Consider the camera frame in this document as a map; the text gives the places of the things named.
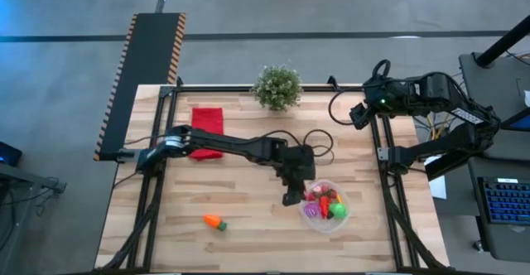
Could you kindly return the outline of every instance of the plastic bowl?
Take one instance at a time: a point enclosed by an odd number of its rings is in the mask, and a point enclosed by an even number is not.
[[[346,207],[348,211],[347,215],[343,219],[332,218],[328,220],[328,219],[323,219],[319,215],[316,217],[309,217],[304,212],[304,207],[308,203],[307,201],[304,201],[304,200],[300,202],[300,204],[298,205],[298,209],[300,210],[301,218],[305,220],[305,222],[310,227],[312,227],[313,229],[317,231],[320,231],[323,234],[330,234],[336,231],[337,229],[342,228],[346,224],[346,222],[348,222],[348,219],[351,216],[351,207],[349,205],[349,200],[348,200],[348,196],[346,195],[346,193],[342,191],[339,188],[339,186],[332,181],[318,180],[316,182],[313,182],[309,186],[308,190],[311,191],[313,188],[317,186],[322,186],[324,184],[326,184],[329,188],[337,191],[337,194],[340,195],[340,199],[342,200],[342,203],[344,204],[344,206]]]

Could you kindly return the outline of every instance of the small plant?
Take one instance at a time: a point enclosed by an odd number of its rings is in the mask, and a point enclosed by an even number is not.
[[[265,67],[251,92],[263,107],[286,111],[288,107],[297,105],[300,99],[300,76],[296,70],[285,66]]]

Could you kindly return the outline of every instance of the potted plant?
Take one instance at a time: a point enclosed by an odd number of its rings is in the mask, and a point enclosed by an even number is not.
[[[302,92],[300,76],[285,66],[265,66],[251,88],[256,100],[275,111],[287,111],[297,105]]]

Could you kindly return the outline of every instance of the keyboard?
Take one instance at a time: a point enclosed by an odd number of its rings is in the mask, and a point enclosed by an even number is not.
[[[479,185],[490,223],[530,225],[530,181],[479,178]]]

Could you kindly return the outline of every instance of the green ball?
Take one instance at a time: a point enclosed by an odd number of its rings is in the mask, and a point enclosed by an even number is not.
[[[343,204],[331,204],[330,211],[336,219],[344,219],[348,214],[346,206]]]

